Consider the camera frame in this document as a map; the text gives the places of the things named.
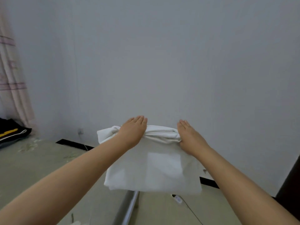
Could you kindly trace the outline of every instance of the folded white cloth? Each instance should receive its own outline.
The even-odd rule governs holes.
[[[99,143],[114,137],[120,127],[97,131]],[[177,129],[148,125],[140,143],[107,170],[109,189],[197,194],[201,192],[199,162],[178,145]]]

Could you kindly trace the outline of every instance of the forearm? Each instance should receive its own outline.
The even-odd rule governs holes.
[[[243,225],[299,225],[286,209],[210,147],[195,157],[214,178]]]
[[[0,224],[57,224],[128,147],[112,138],[52,172],[0,211]]]

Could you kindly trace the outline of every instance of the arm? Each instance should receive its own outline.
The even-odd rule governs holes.
[[[129,119],[112,139],[52,172],[0,211],[0,225],[57,224],[100,176],[137,145],[147,128],[143,116]]]
[[[181,148],[208,170],[243,225],[300,225],[285,208],[212,149],[187,121],[180,120],[177,127]]]

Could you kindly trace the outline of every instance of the right hand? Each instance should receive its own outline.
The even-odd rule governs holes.
[[[206,140],[190,126],[188,121],[180,120],[177,123],[178,133],[181,137],[180,147],[186,153],[196,156],[197,151],[210,148]]]

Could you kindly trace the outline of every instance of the left hand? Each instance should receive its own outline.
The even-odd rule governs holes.
[[[147,120],[144,116],[130,118],[121,126],[115,137],[125,142],[129,149],[133,148],[143,137],[147,128]]]

